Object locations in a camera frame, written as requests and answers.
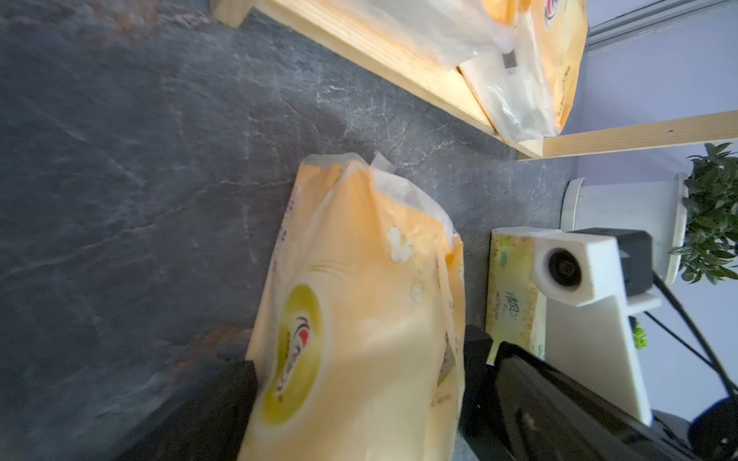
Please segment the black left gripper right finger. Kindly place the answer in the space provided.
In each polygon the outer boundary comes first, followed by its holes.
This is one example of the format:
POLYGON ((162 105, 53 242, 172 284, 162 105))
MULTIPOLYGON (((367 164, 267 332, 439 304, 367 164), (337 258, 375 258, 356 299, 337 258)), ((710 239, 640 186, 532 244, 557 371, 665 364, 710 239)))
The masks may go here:
POLYGON ((690 460, 692 454, 519 346, 494 368, 517 460, 690 460))

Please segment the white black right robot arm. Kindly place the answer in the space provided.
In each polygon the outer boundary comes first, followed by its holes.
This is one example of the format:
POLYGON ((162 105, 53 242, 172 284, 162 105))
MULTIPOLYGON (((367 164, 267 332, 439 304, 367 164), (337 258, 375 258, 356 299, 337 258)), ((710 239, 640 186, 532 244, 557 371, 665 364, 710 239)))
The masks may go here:
POLYGON ((480 460, 734 460, 737 399, 691 423, 663 412, 642 423, 555 367, 469 325, 459 432, 480 460))

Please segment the green tissue pack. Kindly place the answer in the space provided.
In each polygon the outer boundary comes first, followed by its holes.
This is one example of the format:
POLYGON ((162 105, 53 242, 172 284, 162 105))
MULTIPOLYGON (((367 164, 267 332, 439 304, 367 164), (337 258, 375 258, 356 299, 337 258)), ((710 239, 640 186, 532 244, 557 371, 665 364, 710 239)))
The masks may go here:
POLYGON ((491 233, 484 327, 493 340, 489 365, 504 342, 545 357, 547 298, 532 279, 534 240, 554 233, 530 227, 491 233))

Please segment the orange tissue pack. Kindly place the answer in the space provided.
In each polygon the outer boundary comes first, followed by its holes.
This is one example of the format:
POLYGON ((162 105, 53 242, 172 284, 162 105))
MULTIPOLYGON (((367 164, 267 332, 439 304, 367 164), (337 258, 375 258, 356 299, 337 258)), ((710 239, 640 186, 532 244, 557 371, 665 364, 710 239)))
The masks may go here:
POLYGON ((463 244, 383 156, 300 164, 246 353, 242 460, 449 460, 465 390, 463 244))
POLYGON ((558 136, 575 102, 589 28, 586 1, 482 5, 513 44, 462 63, 461 74, 504 140, 558 136))
POLYGON ((514 1, 333 1, 385 38, 450 70, 515 46, 514 1))

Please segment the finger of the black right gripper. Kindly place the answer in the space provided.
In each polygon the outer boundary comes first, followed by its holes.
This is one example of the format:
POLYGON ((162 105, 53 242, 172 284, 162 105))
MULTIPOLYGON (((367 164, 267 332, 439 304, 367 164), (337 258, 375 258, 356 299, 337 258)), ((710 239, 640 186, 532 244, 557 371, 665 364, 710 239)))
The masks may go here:
POLYGON ((487 363, 493 340, 481 328, 467 325, 463 345, 465 391, 459 420, 460 437, 479 460, 512 460, 509 438, 497 396, 497 371, 487 363))

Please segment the light wooden two-tier shelf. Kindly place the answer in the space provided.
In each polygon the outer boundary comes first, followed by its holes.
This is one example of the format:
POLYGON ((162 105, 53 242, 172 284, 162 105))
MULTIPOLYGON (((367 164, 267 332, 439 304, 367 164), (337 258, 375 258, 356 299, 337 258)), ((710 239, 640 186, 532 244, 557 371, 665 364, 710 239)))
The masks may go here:
MULTIPOLYGON (((215 19, 239 28, 251 9, 314 40, 490 136, 496 131, 457 71, 444 71, 323 1, 213 1, 215 19)), ((725 111, 650 124, 513 143, 519 159, 644 151, 737 138, 737 113, 725 111)))

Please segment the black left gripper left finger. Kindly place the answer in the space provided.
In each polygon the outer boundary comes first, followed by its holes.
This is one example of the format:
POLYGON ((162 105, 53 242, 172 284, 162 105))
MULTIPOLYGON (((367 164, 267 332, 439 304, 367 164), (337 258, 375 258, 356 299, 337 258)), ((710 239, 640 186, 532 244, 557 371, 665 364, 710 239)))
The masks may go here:
POLYGON ((258 391, 251 361, 181 389, 122 438, 113 460, 235 460, 258 391))

